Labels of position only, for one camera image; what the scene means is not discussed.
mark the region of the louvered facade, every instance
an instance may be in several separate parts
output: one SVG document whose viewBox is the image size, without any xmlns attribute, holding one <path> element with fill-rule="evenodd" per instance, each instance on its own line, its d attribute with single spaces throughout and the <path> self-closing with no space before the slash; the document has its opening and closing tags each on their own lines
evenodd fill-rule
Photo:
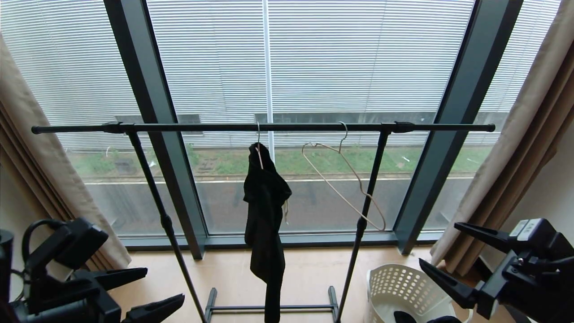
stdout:
<svg viewBox="0 0 574 323">
<path fill-rule="evenodd" d="M 302 114 L 310 120 L 337 114 L 371 122 L 398 113 L 432 122 L 429 116 L 439 106 L 473 6 L 472 0 L 264 1 L 267 15 L 261 0 L 147 1 L 180 120 L 255 122 L 273 109 L 278 122 Z M 524 1 L 477 122 L 502 124 L 559 2 Z M 3 0 L 0 15 L 11 54 L 52 125 L 139 116 L 101 1 Z M 122 135 L 59 138 L 74 150 L 131 147 Z M 183 138 L 196 147 L 244 147 L 256 134 L 205 132 Z M 275 144 L 340 138 L 340 133 L 276 133 Z M 497 133 L 470 134 L 466 143 L 492 144 L 497 138 Z M 394 134 L 389 144 L 425 140 L 426 133 Z M 375 141 L 372 134 L 358 133 L 347 143 Z"/>
</svg>

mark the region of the black clothes rack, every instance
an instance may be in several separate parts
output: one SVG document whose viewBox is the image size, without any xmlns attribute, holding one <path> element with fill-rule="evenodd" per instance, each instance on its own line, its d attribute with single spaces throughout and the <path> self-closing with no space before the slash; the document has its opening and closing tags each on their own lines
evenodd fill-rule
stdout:
<svg viewBox="0 0 574 323">
<path fill-rule="evenodd" d="M 375 160 L 373 162 L 373 168 L 371 170 L 371 176 L 369 179 L 369 186 L 367 188 L 367 193 L 372 196 L 375 190 L 375 184 L 377 181 L 377 175 L 379 173 L 379 167 L 381 166 L 381 159 L 383 156 L 383 150 L 387 143 L 387 138 L 391 133 L 405 133 L 411 131 L 494 131 L 495 126 L 490 125 L 468 125 L 468 124 L 422 124 L 417 125 L 411 122 L 395 122 L 387 124 L 124 124 L 121 122 L 109 122 L 103 125 L 95 126 L 34 126 L 32 127 L 32 132 L 39 133 L 62 133 L 62 132 L 107 132 L 107 133 L 125 133 L 129 136 L 131 144 L 135 149 L 135 153 L 138 156 L 139 163 L 141 164 L 143 173 L 145 174 L 146 181 L 148 182 L 150 191 L 152 192 L 153 199 L 156 203 L 157 209 L 160 214 L 161 225 L 165 230 L 169 242 L 173 248 L 176 255 L 177 262 L 180 266 L 181 273 L 184 276 L 185 282 L 189 288 L 189 292 L 193 298 L 197 312 L 203 323 L 211 322 L 211 316 L 216 312 L 240 312 L 240 311 L 254 311 L 262 310 L 264 306 L 215 306 L 215 298 L 217 297 L 217 291 L 212 289 L 208 299 L 205 311 L 201 308 L 199 298 L 189 276 L 187 267 L 181 254 L 181 250 L 176 240 L 175 233 L 173 231 L 171 218 L 167 215 L 164 204 L 161 201 L 160 194 L 157 190 L 156 183 L 153 179 L 152 172 L 148 166 L 145 158 L 144 149 L 142 148 L 141 142 L 138 137 L 138 132 L 182 132 L 182 131 L 361 131 L 361 132 L 379 132 L 379 141 L 377 146 L 377 152 L 375 154 Z M 362 214 L 366 217 L 369 213 L 369 207 L 371 200 L 366 197 L 363 204 Z M 355 268 L 356 258 L 359 253 L 359 247 L 361 239 L 365 229 L 367 228 L 367 221 L 363 217 L 359 217 L 357 221 L 357 231 L 355 236 L 355 242 L 353 244 L 353 250 L 351 253 L 351 260 L 349 262 L 349 268 L 347 270 L 347 276 L 345 278 L 345 284 L 343 287 L 343 295 L 341 297 L 341 303 L 337 304 L 337 299 L 335 295 L 335 288 L 330 286 L 328 289 L 328 295 L 330 304 L 327 305 L 287 305 L 281 306 L 282 310 L 292 310 L 306 312 L 323 312 L 329 311 L 333 314 L 333 321 L 335 323 L 340 323 L 341 315 L 343 313 L 343 308 L 345 306 L 345 300 L 347 299 L 347 293 L 349 285 L 351 283 L 351 276 L 353 274 L 353 269 Z"/>
</svg>

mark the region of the grass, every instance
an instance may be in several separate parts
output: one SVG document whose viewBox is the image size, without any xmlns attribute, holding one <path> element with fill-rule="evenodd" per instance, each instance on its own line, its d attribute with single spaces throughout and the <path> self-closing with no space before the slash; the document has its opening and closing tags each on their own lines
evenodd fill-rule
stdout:
<svg viewBox="0 0 574 323">
<path fill-rule="evenodd" d="M 453 167 L 453 173 L 475 172 L 490 152 L 490 147 L 464 147 Z M 194 173 L 199 176 L 244 175 L 247 173 L 247 149 L 201 151 L 191 145 L 186 146 L 188 159 Z M 417 166 L 422 147 L 387 147 L 383 154 L 380 172 L 411 173 Z M 334 151 L 325 148 L 311 148 L 305 153 L 313 164 L 325 174 L 349 174 L 351 170 L 345 161 Z M 369 173 L 375 156 L 374 148 L 345 147 L 343 153 L 356 172 Z M 133 159 L 138 171 L 134 176 L 143 176 L 134 153 L 69 153 L 70 160 L 81 176 L 108 178 L 118 176 L 114 160 Z M 301 155 L 301 149 L 277 149 L 275 151 L 277 171 L 282 175 L 314 174 L 314 170 Z M 148 162 L 157 163 L 153 150 L 146 152 Z M 159 167 L 153 169 L 161 174 Z"/>
</svg>

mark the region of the clothes hanger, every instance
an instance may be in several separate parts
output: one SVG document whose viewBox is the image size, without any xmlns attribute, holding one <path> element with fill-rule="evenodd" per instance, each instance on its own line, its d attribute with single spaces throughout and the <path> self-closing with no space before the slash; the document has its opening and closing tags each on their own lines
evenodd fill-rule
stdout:
<svg viewBox="0 0 574 323">
<path fill-rule="evenodd" d="M 259 139 L 261 138 L 261 129 L 259 128 L 259 121 L 257 121 L 257 147 L 255 150 L 257 151 L 257 155 L 259 156 L 259 164 L 261 165 L 261 169 L 263 169 L 263 159 L 261 159 L 261 146 L 259 146 Z"/>
<path fill-rule="evenodd" d="M 353 166 L 351 165 L 351 163 L 349 163 L 349 161 L 347 160 L 347 158 L 345 157 L 345 155 L 341 152 L 341 148 L 343 146 L 343 141 L 347 138 L 348 134 L 349 134 L 349 130 L 347 129 L 347 125 L 340 121 L 339 123 L 341 123 L 344 127 L 345 127 L 345 136 L 343 137 L 343 139 L 341 139 L 341 142 L 339 143 L 339 149 L 333 148 L 331 146 L 327 146 L 324 144 L 320 144 L 320 143 L 306 143 L 303 145 L 303 147 L 301 147 L 301 154 L 303 155 L 303 158 L 305 158 L 305 160 L 309 163 L 309 165 L 311 165 L 311 167 L 313 167 L 313 169 L 315 170 L 315 172 L 321 176 L 321 178 L 325 181 L 325 183 L 327 183 L 327 185 L 329 185 L 329 187 L 331 189 L 333 189 L 333 191 L 335 193 L 337 193 L 337 195 L 343 199 L 343 201 L 348 204 L 353 210 L 355 210 L 355 212 L 357 212 L 357 214 L 359 214 L 361 217 L 363 217 L 365 220 L 367 220 L 367 222 L 369 224 L 371 224 L 372 226 L 374 226 L 375 228 L 377 228 L 377 230 L 379 231 L 384 231 L 387 227 L 387 222 L 385 221 L 385 217 L 383 216 L 383 213 L 381 211 L 381 208 L 379 207 L 379 205 L 377 204 L 377 202 L 375 201 L 375 199 L 373 198 L 373 196 L 371 194 L 368 194 L 364 191 L 363 189 L 363 182 L 361 181 L 359 175 L 357 174 L 357 172 L 355 171 L 355 169 L 353 168 Z M 330 149 L 332 151 L 337 152 L 345 161 L 345 163 L 347 163 L 347 166 L 349 166 L 349 168 L 351 169 L 351 171 L 353 172 L 353 174 L 355 175 L 355 177 L 357 178 L 357 180 L 359 181 L 359 189 L 361 194 L 363 194 L 366 197 L 369 197 L 371 199 L 371 201 L 373 202 L 373 204 L 375 205 L 375 207 L 377 208 L 377 211 L 379 212 L 379 214 L 381 215 L 381 219 L 383 219 L 383 227 L 379 228 L 378 226 L 376 226 L 371 220 L 369 220 L 366 216 L 363 215 L 363 213 L 361 213 L 355 206 L 353 206 L 353 204 L 351 204 L 351 202 L 349 202 L 344 196 L 343 194 L 341 194 L 339 191 L 337 191 L 337 189 L 333 186 L 333 184 L 331 184 L 331 182 L 329 182 L 329 180 L 327 178 L 325 178 L 325 176 L 323 176 L 323 174 L 321 174 L 321 172 L 317 169 L 317 167 L 315 167 L 315 165 L 309 160 L 309 158 L 307 158 L 307 156 L 305 155 L 305 147 L 307 146 L 311 146 L 311 147 L 323 147 L 323 148 L 327 148 Z"/>
</svg>

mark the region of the brown curtain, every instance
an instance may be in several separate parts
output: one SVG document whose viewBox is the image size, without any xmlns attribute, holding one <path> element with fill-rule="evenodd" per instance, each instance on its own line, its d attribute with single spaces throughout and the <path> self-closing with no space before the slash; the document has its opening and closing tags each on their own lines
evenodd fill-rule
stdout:
<svg viewBox="0 0 574 323">
<path fill-rule="evenodd" d="M 467 222 L 499 229 L 540 169 L 556 153 L 574 110 L 574 1 L 562 1 L 521 92 L 488 158 L 480 166 L 432 263 L 465 275 L 484 244 L 453 227 Z"/>
<path fill-rule="evenodd" d="M 0 164 L 10 173 L 37 219 L 83 217 L 110 237 L 86 263 L 91 270 L 125 268 L 126 248 L 96 207 L 55 134 L 33 134 L 49 125 L 0 34 Z"/>
</svg>

